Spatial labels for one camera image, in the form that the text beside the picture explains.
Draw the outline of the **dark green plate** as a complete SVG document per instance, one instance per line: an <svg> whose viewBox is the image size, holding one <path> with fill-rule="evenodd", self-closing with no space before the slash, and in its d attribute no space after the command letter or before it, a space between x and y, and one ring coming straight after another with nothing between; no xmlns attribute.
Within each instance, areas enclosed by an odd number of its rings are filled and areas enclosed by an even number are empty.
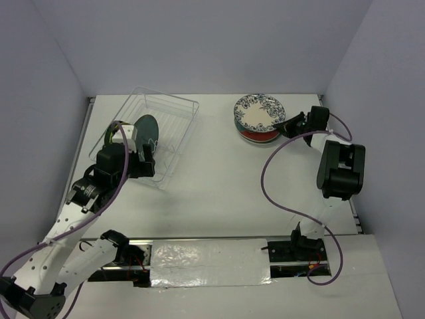
<svg viewBox="0 0 425 319"><path fill-rule="evenodd" d="M140 117L134 124L137 129L135 145L140 161L145 160L143 145L147 144L151 147L151 153L154 154L159 139L159 126L157 120L151 114L145 114Z"/></svg>

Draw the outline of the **blue white floral plate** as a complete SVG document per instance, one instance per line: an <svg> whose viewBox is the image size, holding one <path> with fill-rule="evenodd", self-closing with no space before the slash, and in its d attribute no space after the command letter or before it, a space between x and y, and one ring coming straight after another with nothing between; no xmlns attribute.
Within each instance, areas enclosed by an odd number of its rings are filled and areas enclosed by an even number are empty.
<svg viewBox="0 0 425 319"><path fill-rule="evenodd" d="M235 120L251 132L266 133L285 121L286 110L273 96L248 94L240 98L233 109Z"/></svg>

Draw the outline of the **red teal floral plate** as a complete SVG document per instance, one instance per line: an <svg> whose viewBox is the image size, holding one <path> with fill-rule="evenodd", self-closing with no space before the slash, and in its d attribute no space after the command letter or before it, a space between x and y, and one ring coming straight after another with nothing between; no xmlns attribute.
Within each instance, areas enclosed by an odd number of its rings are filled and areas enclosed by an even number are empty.
<svg viewBox="0 0 425 319"><path fill-rule="evenodd" d="M280 135L277 135L277 136L275 136L275 137L273 137L273 138L271 138L271 139L268 139L268 140L253 140L253 139L251 139L251 138L249 138L249 137L246 137L246 136L244 136L244 135L242 135L242 134L239 134L239 136L240 136L243 140L245 140L245 141L247 141L247 142L249 142L249 143L251 143L251 144L254 144L254 145L266 145L266 144L271 144L272 142L275 142L276 140L278 140L278 139L280 138Z"/></svg>

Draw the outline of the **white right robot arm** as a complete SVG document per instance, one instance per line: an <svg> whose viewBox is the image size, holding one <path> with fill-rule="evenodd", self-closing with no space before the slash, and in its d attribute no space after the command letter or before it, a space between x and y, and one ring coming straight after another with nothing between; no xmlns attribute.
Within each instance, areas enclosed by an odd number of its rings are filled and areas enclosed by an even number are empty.
<svg viewBox="0 0 425 319"><path fill-rule="evenodd" d="M274 124L273 127L287 138L302 136L304 142L321 155L316 186L321 202L308 217L304 217L291 233L289 253L296 260L305 259L319 250L325 227L337 215L342 204L363 187L365 146L352 144L352 137L327 130L332 113L325 107L312 106L310 112Z"/></svg>

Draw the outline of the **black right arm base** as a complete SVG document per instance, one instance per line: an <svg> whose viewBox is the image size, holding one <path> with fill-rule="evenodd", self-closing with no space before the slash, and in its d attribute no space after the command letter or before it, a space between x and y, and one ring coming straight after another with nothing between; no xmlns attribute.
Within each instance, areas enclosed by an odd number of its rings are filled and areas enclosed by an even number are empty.
<svg viewBox="0 0 425 319"><path fill-rule="evenodd" d="M317 252L311 252L293 248L289 240L268 241L261 250L268 253L270 276L273 279L306 277L309 270L313 270L311 276L331 275L324 244Z"/></svg>

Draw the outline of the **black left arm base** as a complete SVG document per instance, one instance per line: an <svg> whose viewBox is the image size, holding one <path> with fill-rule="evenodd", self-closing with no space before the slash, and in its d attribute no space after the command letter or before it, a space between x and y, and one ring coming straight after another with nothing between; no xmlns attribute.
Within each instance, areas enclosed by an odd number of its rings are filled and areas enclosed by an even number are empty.
<svg viewBox="0 0 425 319"><path fill-rule="evenodd" d="M133 287L149 288L152 248L152 241L131 240L124 261L103 266L90 276L88 282L126 282Z"/></svg>

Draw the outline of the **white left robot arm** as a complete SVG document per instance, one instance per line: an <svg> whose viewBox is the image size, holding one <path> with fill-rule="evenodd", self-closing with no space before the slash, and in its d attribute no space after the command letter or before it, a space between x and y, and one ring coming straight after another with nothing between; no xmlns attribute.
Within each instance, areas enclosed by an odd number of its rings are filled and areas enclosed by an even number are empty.
<svg viewBox="0 0 425 319"><path fill-rule="evenodd" d="M110 263L142 265L147 253L114 230L101 234L75 259L69 257L128 179L154 173L149 144L138 151L117 143L103 146L96 162L73 183L48 235L27 252L28 261L13 276L1 276L3 300L27 318L56 318L69 294L99 268Z"/></svg>

